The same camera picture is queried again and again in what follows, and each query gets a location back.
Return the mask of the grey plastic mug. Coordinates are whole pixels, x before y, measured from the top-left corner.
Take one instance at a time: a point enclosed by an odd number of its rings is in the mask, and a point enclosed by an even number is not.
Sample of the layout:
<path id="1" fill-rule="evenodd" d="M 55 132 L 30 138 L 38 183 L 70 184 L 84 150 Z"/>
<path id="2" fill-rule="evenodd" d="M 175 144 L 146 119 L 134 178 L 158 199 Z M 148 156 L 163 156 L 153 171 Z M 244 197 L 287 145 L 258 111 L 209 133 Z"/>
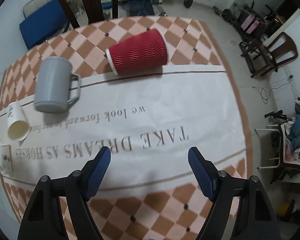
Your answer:
<path id="1" fill-rule="evenodd" d="M 63 57 L 51 56 L 40 65 L 34 107 L 42 113 L 65 113 L 79 100 L 81 77 L 72 72 L 72 64 Z"/>

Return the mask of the white printed paper cup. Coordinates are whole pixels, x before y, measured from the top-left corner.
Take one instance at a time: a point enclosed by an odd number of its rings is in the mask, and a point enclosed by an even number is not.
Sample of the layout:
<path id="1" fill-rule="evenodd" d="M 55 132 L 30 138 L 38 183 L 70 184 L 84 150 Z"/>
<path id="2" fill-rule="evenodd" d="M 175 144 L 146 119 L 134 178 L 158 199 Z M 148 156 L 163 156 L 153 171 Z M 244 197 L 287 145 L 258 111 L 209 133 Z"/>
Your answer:
<path id="1" fill-rule="evenodd" d="M 13 171 L 11 146 L 3 144 L 0 140 L 0 172 L 2 175 L 10 174 Z"/>

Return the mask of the plain white paper cup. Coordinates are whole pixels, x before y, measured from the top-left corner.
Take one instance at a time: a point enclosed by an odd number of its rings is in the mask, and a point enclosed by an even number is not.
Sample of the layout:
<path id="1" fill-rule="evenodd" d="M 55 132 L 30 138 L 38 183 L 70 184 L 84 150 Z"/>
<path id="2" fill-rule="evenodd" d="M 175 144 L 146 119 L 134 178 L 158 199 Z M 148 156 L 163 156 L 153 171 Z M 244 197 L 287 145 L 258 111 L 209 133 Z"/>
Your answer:
<path id="1" fill-rule="evenodd" d="M 22 141 L 30 132 L 30 124 L 18 101 L 7 108 L 7 135 L 11 140 Z"/>

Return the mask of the red corrugated paper cup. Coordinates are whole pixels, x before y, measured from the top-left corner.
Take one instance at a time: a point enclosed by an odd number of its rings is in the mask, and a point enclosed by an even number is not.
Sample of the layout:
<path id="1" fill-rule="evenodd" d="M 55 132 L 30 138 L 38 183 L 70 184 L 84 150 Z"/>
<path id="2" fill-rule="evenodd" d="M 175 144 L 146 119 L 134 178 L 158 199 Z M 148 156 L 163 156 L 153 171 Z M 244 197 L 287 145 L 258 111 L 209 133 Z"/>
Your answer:
<path id="1" fill-rule="evenodd" d="M 109 65 L 116 75 L 148 70 L 168 63 L 164 36 L 151 29 L 106 49 Z"/>

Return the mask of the white chair with clothes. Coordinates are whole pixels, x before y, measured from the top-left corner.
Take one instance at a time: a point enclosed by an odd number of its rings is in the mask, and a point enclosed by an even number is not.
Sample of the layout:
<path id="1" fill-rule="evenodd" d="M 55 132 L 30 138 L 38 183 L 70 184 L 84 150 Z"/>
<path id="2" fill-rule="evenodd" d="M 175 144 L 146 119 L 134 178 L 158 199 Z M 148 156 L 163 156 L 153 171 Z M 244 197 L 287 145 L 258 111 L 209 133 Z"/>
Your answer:
<path id="1" fill-rule="evenodd" d="M 283 114 L 281 110 L 265 114 L 265 118 L 281 119 L 284 123 L 255 129 L 256 133 L 270 132 L 271 144 L 279 150 L 278 155 L 272 158 L 278 161 L 276 165 L 257 168 L 258 170 L 273 170 L 271 183 L 282 181 L 286 176 L 292 179 L 300 175 L 300 98 L 295 100 L 294 109 L 295 114 L 292 118 Z"/>

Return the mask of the checkered lettered tablecloth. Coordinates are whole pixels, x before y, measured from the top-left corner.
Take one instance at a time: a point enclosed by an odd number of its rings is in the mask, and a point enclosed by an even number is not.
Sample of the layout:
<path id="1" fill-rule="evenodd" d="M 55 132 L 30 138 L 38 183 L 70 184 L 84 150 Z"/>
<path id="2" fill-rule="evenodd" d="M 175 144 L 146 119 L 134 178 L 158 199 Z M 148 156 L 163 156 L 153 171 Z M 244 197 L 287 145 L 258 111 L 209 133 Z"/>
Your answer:
<path id="1" fill-rule="evenodd" d="M 106 49 L 151 29 L 165 38 L 167 65 L 115 75 Z M 64 115 L 34 108 L 40 65 L 51 56 L 82 78 L 81 97 Z M 15 101 L 30 124 L 22 141 L 7 135 Z M 107 146 L 110 166 L 88 202 L 105 239 L 195 239 L 212 204 L 187 161 L 193 146 L 231 176 L 252 172 L 251 131 L 229 63 L 207 23 L 189 18 L 119 18 L 32 48 L 4 71 L 0 139 L 13 164 L 0 172 L 0 210 L 16 224 L 41 176 L 67 176 Z"/>

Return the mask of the brown wooden chair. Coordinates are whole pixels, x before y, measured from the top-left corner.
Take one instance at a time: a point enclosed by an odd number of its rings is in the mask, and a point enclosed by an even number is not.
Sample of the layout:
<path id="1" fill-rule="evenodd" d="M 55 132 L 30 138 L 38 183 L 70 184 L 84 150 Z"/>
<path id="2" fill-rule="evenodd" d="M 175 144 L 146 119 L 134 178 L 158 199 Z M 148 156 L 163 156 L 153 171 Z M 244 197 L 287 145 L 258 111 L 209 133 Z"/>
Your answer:
<path id="1" fill-rule="evenodd" d="M 251 78 L 256 76 L 264 77 L 269 72 L 277 72 L 281 66 L 284 66 L 299 56 L 298 49 L 293 39 L 285 32 L 279 33 L 270 44 L 264 45 L 259 39 L 250 42 L 240 42 L 241 57 L 245 58 L 251 73 Z M 264 66 L 256 69 L 255 60 L 262 57 Z"/>

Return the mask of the pink seated exercise machine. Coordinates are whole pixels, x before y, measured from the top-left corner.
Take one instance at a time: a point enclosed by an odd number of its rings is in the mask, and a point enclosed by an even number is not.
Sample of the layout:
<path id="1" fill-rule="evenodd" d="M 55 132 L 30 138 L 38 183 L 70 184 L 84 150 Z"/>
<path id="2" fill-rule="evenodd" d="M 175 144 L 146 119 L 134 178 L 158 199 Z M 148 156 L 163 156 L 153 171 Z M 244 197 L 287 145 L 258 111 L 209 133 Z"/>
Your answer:
<path id="1" fill-rule="evenodd" d="M 239 12 L 238 17 L 230 9 L 224 9 L 221 16 L 223 20 L 231 23 L 244 41 L 270 38 L 286 22 L 283 16 L 267 4 L 264 5 L 269 11 L 266 16 L 261 16 L 247 4 L 234 5 Z"/>

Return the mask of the blue cushioned bench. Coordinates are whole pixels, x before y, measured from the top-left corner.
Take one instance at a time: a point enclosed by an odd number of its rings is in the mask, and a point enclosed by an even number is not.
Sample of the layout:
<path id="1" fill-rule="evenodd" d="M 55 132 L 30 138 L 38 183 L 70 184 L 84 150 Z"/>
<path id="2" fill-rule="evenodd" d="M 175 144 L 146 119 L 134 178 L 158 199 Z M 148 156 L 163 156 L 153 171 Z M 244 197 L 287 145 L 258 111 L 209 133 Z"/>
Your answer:
<path id="1" fill-rule="evenodd" d="M 19 30 L 27 49 L 31 49 L 69 24 L 59 1 L 51 0 L 23 20 Z"/>

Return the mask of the black weight plate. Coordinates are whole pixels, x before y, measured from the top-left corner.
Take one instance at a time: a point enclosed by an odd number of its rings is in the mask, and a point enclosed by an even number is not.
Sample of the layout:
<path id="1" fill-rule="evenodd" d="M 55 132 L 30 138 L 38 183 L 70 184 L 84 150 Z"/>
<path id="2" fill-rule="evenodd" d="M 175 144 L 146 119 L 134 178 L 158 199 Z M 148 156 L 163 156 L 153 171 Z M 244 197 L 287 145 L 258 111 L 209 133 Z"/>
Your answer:
<path id="1" fill-rule="evenodd" d="M 186 8 L 190 8 L 193 4 L 193 0 L 184 0 L 183 4 Z"/>

